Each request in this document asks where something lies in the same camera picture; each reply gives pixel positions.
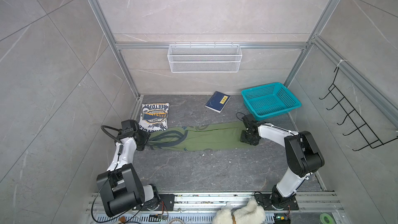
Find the white tank top navy trim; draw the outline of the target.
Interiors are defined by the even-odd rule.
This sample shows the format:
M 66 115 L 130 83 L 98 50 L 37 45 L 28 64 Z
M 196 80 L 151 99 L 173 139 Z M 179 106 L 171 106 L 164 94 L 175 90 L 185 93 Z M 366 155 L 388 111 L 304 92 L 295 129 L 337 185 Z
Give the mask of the white tank top navy trim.
M 169 107 L 169 103 L 142 104 L 139 121 L 140 129 L 148 133 L 167 130 Z

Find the green tank top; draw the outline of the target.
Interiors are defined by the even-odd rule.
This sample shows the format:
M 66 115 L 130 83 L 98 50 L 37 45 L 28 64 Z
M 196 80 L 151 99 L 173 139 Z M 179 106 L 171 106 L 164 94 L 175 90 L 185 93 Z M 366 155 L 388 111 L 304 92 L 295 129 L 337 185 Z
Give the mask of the green tank top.
M 147 146 L 152 150 L 178 151 L 251 148 L 249 144 L 240 141 L 241 132 L 245 129 L 242 122 L 173 127 L 151 133 Z

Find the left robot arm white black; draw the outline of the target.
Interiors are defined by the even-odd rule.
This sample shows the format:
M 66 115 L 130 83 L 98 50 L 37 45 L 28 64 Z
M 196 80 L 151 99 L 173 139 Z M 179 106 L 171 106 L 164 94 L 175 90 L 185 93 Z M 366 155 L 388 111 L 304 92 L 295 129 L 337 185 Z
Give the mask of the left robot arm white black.
M 117 129 L 102 125 L 101 130 L 115 142 L 115 154 L 107 171 L 96 179 L 98 193 L 108 217 L 119 217 L 140 205 L 154 201 L 152 185 L 144 186 L 133 167 L 136 151 L 142 151 L 150 133 L 136 127 Z

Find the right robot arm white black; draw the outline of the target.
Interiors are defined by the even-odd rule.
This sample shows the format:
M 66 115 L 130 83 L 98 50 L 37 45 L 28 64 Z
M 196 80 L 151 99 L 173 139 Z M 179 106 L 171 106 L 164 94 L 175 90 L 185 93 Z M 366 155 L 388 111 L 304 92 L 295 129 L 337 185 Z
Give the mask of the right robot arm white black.
M 262 193 L 255 193 L 255 199 L 265 210 L 283 210 L 291 207 L 297 190 L 305 180 L 324 166 L 324 157 L 308 131 L 290 131 L 271 123 L 255 120 L 252 114 L 239 118 L 245 126 L 240 141 L 252 146 L 261 139 L 267 139 L 285 148 L 288 168 L 283 178 L 273 186 L 266 200 Z

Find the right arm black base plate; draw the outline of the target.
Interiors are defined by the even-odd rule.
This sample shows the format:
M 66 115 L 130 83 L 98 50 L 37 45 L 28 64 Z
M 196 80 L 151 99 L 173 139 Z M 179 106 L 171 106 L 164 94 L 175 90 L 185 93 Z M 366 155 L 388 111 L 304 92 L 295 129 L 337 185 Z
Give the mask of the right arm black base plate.
M 299 206 L 295 196 L 289 198 L 280 197 L 277 194 L 263 194 L 255 192 L 253 194 L 256 202 L 264 208 L 266 211 L 298 211 Z

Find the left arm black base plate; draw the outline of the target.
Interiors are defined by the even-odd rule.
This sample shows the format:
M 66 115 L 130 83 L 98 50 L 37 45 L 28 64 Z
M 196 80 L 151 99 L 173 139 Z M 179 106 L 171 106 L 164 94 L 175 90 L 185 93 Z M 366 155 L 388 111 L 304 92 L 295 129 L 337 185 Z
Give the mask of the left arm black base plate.
M 145 203 L 144 209 L 149 211 L 172 211 L 175 204 L 174 194 L 160 194 Z

